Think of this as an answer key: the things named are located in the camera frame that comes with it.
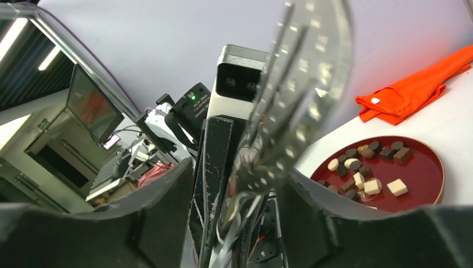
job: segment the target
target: perforated metal plate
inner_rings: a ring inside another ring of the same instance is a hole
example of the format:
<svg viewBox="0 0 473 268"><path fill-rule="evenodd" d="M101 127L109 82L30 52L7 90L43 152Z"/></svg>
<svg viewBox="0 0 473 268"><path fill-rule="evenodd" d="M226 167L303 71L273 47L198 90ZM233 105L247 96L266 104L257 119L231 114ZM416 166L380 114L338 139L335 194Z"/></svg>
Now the perforated metal plate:
<svg viewBox="0 0 473 268"><path fill-rule="evenodd" d="M235 159L235 193L265 193L286 176L317 138L349 74L345 1L296 0L286 7Z"/></svg>

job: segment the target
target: cable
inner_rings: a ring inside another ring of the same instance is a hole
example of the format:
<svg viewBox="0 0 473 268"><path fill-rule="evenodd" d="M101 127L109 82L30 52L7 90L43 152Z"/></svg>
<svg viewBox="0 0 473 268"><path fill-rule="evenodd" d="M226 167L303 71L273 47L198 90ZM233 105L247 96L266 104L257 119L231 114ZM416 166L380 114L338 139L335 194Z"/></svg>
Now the cable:
<svg viewBox="0 0 473 268"><path fill-rule="evenodd" d="M112 74L112 72L105 66L105 64L103 64L102 61L99 60L99 58L91 51L91 49L89 47L87 47L85 45L84 42L82 42L79 37L77 37L62 21L60 21L56 16L54 16L51 12L49 12L47 9L45 8L42 8L36 4L33 4L33 3L28 3L28 2L18 2L17 4L22 4L24 6L35 6L37 7L39 10L45 12L46 14L48 14L51 18L53 18L57 23L59 23L59 25L61 25L64 30L66 30L93 58L94 60L97 61L97 63L105 70L105 72L110 75L110 77L112 78L113 82L115 82L118 86L118 88L123 92L123 94L128 98L128 100L131 102L131 104L134 106L134 108L138 111L138 106L136 105L136 103L133 101L133 99L130 97L130 95L125 91L125 88L120 84L120 82L118 81L118 79Z"/></svg>
<svg viewBox="0 0 473 268"><path fill-rule="evenodd" d="M126 179L126 182L127 182L127 184L128 184L128 187L130 187L130 190L131 190L132 192L134 192L132 186L130 185L130 180Z"/></svg>

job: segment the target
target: black plastic part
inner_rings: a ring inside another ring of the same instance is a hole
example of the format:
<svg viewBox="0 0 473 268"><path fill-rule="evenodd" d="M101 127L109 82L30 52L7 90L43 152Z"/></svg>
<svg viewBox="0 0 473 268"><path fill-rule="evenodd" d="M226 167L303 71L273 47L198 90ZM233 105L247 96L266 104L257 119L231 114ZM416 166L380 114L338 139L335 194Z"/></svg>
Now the black plastic part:
<svg viewBox="0 0 473 268"><path fill-rule="evenodd" d="M277 230L276 230L276 202L274 198L267 201L264 209L264 222L260 228L259 237L264 237L254 247L248 259L248 267L258 267L261 263L279 256Z"/></svg>
<svg viewBox="0 0 473 268"><path fill-rule="evenodd" d="M261 70L221 63L217 67L216 91L218 95L252 102Z"/></svg>
<svg viewBox="0 0 473 268"><path fill-rule="evenodd" d="M156 105L158 105L158 106L162 105L163 103L169 103L171 106L174 106L174 104L175 104L174 100L167 93L163 94L163 96L161 96L161 98L156 100Z"/></svg>
<svg viewBox="0 0 473 268"><path fill-rule="evenodd" d="M473 265L471 207L427 206L388 215L296 171L277 198L289 267Z"/></svg>
<svg viewBox="0 0 473 268"><path fill-rule="evenodd" d="M165 139L165 138L160 138L156 136L156 134L148 127L146 124L147 114L141 115L137 120L136 120L136 125L141 129L141 131L153 142L153 144L163 153L163 154L169 154L170 152L175 152L177 150L176 145ZM172 157L173 161L178 162L177 159L175 159L172 155L169 154L170 157Z"/></svg>
<svg viewBox="0 0 473 268"><path fill-rule="evenodd" d="M170 110L169 113L164 117L164 122L166 123L166 126L174 133L176 138L184 144L184 146L197 151L198 150L198 145L195 145L192 143L189 138L186 136L182 128L179 126L179 124L176 121L175 118L175 111Z"/></svg>
<svg viewBox="0 0 473 268"><path fill-rule="evenodd" d="M200 136L199 144L204 144L206 121L202 125L202 135ZM189 229L191 231L192 240L194 241L195 251L197 256L200 254L200 246L202 242L202 234L204 233L203 217L204 214L204 188L202 187L203 173L202 173L202 150L199 146L197 151L196 165L194 168L194 198L192 199L191 212L189 215Z"/></svg>
<svg viewBox="0 0 473 268"><path fill-rule="evenodd" d="M202 83L197 83L177 100L170 111L174 113L176 122L196 140L200 139L200 130L207 118L210 94L208 88Z"/></svg>
<svg viewBox="0 0 473 268"><path fill-rule="evenodd" d="M199 268L207 268L212 247L216 239L217 220L225 192L228 172L230 138L233 121L220 117L210 117L206 121L203 144L203 193L204 193L204 234L199 254Z"/></svg>
<svg viewBox="0 0 473 268"><path fill-rule="evenodd" d="M0 266L180 267L194 178L183 160L162 178L95 212L0 205Z"/></svg>

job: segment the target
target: camera lens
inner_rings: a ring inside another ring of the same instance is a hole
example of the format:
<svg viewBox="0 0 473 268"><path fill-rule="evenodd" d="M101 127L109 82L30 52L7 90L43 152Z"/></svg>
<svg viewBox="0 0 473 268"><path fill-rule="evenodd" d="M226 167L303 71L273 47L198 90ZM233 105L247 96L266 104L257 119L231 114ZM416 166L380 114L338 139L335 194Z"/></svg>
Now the camera lens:
<svg viewBox="0 0 473 268"><path fill-rule="evenodd" d="M235 79L231 78L231 77L228 77L226 80L225 80L225 84L226 85L229 85L230 87L234 87L236 82L235 82Z"/></svg>
<svg viewBox="0 0 473 268"><path fill-rule="evenodd" d="M253 83L253 82L250 82L250 83L247 84L247 89L253 90L253 89L255 89L255 87L256 87L256 84Z"/></svg>

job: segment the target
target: white table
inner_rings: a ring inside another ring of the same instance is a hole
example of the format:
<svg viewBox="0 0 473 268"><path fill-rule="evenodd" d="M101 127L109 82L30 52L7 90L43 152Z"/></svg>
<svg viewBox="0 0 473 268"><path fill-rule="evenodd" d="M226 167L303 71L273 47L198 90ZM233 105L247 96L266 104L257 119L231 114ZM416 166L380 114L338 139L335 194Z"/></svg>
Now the white table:
<svg viewBox="0 0 473 268"><path fill-rule="evenodd" d="M444 96L398 126L356 117L313 144L296 166L311 177L339 149L375 136L415 138L431 146L445 167L442 204L473 204L473 70L450 80Z"/></svg>

